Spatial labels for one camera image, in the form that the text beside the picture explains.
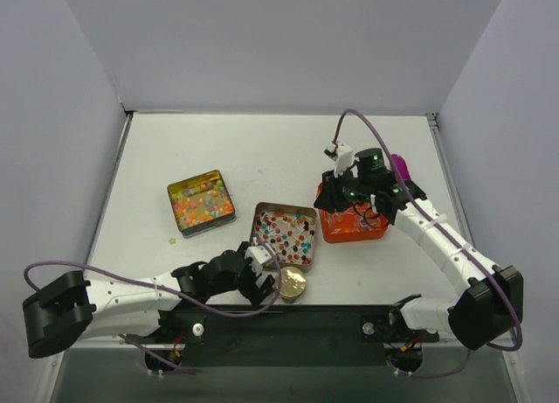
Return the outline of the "beige tin with lollipops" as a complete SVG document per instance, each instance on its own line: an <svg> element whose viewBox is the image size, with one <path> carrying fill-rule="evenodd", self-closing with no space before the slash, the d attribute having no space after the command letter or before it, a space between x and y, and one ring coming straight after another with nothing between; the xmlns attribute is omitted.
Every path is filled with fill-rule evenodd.
<svg viewBox="0 0 559 403"><path fill-rule="evenodd" d="M253 245L265 242L278 255L282 267L307 273L314 263L317 222L317 212L311 207L260 202L249 239Z"/></svg>

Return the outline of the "clear glass jar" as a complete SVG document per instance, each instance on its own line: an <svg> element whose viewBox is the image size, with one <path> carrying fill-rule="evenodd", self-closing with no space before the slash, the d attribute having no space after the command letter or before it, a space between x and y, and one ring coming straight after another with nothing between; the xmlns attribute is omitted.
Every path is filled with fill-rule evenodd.
<svg viewBox="0 0 559 403"><path fill-rule="evenodd" d="M295 303L305 293L305 285L283 285L280 289L279 296L283 302Z"/></svg>

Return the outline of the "gold jar lid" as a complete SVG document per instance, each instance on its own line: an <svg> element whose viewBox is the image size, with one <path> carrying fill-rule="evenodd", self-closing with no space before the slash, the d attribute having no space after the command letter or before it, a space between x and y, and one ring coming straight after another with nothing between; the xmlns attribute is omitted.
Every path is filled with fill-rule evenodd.
<svg viewBox="0 0 559 403"><path fill-rule="evenodd" d="M304 273L296 267L284 267L281 269L281 285L305 285L307 279Z"/></svg>

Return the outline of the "purple plastic scoop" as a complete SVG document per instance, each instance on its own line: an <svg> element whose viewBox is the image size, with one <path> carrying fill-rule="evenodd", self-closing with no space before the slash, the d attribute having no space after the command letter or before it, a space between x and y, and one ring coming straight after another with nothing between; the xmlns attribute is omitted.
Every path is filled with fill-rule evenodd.
<svg viewBox="0 0 559 403"><path fill-rule="evenodd" d="M396 165L396 169L399 171L401 178L404 181L411 180L411 174L409 172L405 159L398 154L392 154L391 158Z"/></svg>

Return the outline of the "gold tin with star candies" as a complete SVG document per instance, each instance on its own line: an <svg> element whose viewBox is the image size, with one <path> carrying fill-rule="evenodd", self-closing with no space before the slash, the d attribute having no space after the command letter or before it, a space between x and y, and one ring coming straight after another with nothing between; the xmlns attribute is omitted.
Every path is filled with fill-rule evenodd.
<svg viewBox="0 0 559 403"><path fill-rule="evenodd" d="M169 184L167 193L177 229L184 238L236 219L235 205L219 170Z"/></svg>

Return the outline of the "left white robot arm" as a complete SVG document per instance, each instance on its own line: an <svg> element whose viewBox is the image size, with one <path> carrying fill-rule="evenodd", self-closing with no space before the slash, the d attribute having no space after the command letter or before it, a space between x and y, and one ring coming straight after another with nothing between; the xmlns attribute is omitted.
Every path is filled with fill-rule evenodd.
<svg viewBox="0 0 559 403"><path fill-rule="evenodd" d="M229 318L253 317L267 311L280 294L281 276L264 273L278 265L278 255L265 242L242 242L208 262L195 262L144 279L131 279L78 262L46 286L24 280L33 294L22 304L30 358L46 358L93 337L149 337L166 343L177 332L178 309L203 309Z"/></svg>

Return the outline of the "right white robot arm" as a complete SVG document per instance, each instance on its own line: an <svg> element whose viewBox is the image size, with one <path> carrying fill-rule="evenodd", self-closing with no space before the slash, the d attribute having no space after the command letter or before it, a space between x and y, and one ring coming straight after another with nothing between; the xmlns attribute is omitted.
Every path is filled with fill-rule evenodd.
<svg viewBox="0 0 559 403"><path fill-rule="evenodd" d="M325 148L333 160L321 176L314 207L333 214L369 205L391 226L407 234L450 282L457 297L448 302L413 295L397 304L388 332L405 340L417 330L453 334L467 349L492 345L521 328L523 278L513 266L502 268L462 238L412 181L388 168L379 148L355 153L343 143Z"/></svg>

